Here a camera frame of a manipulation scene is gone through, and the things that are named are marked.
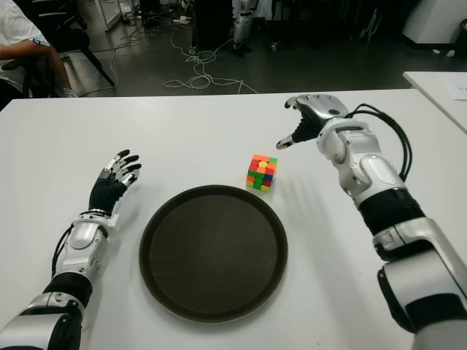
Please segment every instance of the paper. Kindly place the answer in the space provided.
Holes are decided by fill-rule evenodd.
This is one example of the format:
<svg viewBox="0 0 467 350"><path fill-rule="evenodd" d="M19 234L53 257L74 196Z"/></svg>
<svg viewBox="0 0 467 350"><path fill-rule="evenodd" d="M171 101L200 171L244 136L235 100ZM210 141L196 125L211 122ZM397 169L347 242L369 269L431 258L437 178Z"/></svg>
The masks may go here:
<svg viewBox="0 0 467 350"><path fill-rule="evenodd" d="M467 101L467 73L446 71L438 75L453 100Z"/></svg>

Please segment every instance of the black cable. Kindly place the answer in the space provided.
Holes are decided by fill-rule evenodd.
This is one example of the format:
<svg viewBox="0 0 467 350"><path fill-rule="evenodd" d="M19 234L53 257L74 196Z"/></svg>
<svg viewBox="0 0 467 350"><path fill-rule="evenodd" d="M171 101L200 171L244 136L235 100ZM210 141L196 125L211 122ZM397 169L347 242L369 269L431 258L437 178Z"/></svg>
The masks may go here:
<svg viewBox="0 0 467 350"><path fill-rule="evenodd" d="M63 248L65 247L65 238L69 236L69 234L72 232L73 229L73 224L70 225L66 229L65 232L63 232L63 235L61 235L60 240L57 243L57 246L55 247L55 251L53 253L53 258L52 258L52 277L54 277L56 269L57 269L57 260L58 257L60 256L60 253L62 252Z"/></svg>
<svg viewBox="0 0 467 350"><path fill-rule="evenodd" d="M373 110L370 110L370 111L369 110L361 110L360 108L362 108L362 107L366 107L366 108L373 109ZM356 114L370 114L370 115L373 115L373 116L379 118L380 120L382 120L383 122L385 122L386 124L388 124L395 131L395 133L397 134L397 136L401 140L402 151L404 153L404 159L402 161L402 168L401 168L401 172L399 173L399 176L402 179L402 181L405 182L406 179L407 179L407 176L409 175L410 168L412 167L413 155L412 155L412 147L410 145L409 138L405 134L403 128L392 117L390 117L386 113L380 111L379 109L377 109L377 108L375 108L375 107L373 107L373 106L371 106L369 104L359 105L357 108L355 108L353 110L353 112L350 112L348 115L346 115L346 118L351 118Z"/></svg>
<svg viewBox="0 0 467 350"><path fill-rule="evenodd" d="M404 172L404 177L407 178L407 176L409 175L409 170L412 167L412 146L410 145L409 138L405 134L403 128L392 117L390 117L388 114L380 111L378 108L373 107L373 106L371 106L369 104L361 104L361 106L371 108L374 111L380 113L384 118L387 118L393 125L395 125L399 129L399 131L401 132L401 135L405 138L406 146L407 146L407 152L409 154L408 163L406 165L406 169L405 169L405 172Z"/></svg>

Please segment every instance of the white shirt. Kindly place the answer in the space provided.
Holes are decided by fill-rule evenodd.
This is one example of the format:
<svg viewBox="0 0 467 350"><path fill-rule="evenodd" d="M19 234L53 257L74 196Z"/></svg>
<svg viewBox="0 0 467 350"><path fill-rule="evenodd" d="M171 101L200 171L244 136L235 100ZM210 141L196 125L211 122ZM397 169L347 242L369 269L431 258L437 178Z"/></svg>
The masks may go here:
<svg viewBox="0 0 467 350"><path fill-rule="evenodd" d="M0 0L0 47L11 46L24 40L50 46L41 31L24 15L13 0ZM0 79L8 81L22 91L26 74L23 67L18 67L13 71L1 70L2 66L10 61L0 61Z"/></svg>

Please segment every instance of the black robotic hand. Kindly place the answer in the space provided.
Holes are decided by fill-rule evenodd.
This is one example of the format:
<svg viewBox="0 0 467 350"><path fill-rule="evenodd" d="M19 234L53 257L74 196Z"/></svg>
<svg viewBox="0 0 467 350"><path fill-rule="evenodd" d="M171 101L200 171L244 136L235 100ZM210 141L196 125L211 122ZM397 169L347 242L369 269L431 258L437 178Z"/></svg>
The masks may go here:
<svg viewBox="0 0 467 350"><path fill-rule="evenodd" d="M102 169L90 193L90 211L103 211L112 216L117 201L138 179L141 164L135 162L139 156L129 154L129 149L119 152Z"/></svg>

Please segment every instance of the person's arm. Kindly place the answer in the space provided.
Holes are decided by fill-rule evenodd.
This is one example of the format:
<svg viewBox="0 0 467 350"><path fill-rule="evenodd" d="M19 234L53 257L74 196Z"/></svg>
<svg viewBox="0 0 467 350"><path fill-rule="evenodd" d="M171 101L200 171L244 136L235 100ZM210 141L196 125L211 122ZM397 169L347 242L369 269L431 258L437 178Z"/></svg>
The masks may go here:
<svg viewBox="0 0 467 350"><path fill-rule="evenodd" d="M42 56L48 54L49 51L50 46L41 46L31 40L24 40L17 44L0 47L0 61Z"/></svg>
<svg viewBox="0 0 467 350"><path fill-rule="evenodd" d="M31 40L24 40L10 46L0 47L0 61L2 60L17 60L19 58L27 58L31 56L42 56L44 55L49 61L52 69L57 78L62 83L63 87L71 90L70 81L68 74L65 70L65 65L58 55L57 51L51 46L44 46L36 44Z"/></svg>

